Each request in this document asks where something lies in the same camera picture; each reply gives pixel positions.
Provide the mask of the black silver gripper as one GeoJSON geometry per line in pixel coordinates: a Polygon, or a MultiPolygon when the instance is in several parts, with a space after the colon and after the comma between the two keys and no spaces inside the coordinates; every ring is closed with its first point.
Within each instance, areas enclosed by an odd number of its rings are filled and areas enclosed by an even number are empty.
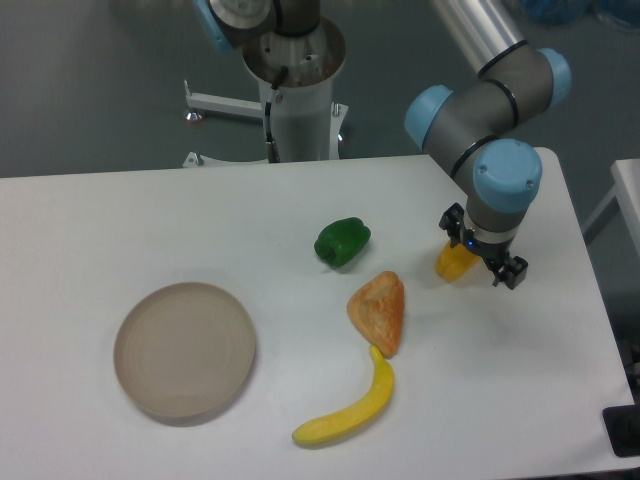
{"type": "Polygon", "coordinates": [[[516,229],[489,231],[472,220],[464,220],[464,214],[463,207],[454,203],[441,216],[439,228],[446,232],[449,246],[462,243],[468,251],[483,258],[485,266],[493,274],[493,287],[503,284],[509,290],[515,290],[526,278],[528,270],[528,262],[524,258],[510,255],[516,229]]]}

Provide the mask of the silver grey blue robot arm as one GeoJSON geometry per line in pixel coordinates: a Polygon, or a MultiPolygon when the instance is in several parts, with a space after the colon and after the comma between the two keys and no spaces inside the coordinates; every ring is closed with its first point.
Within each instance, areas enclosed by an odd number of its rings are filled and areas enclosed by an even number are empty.
{"type": "MultiPolygon", "coordinates": [[[[194,9],[209,41],[240,49],[258,82],[268,161],[328,159],[337,147],[332,86],[346,43],[320,3],[198,1],[194,9]]],[[[481,258],[496,283],[515,288],[528,264],[510,247],[538,193],[542,162],[509,132],[563,100],[571,70],[556,51],[531,48],[497,1],[438,1],[435,9],[478,81],[461,93],[426,89],[404,126],[467,197],[441,217],[451,245],[481,258]]]]}

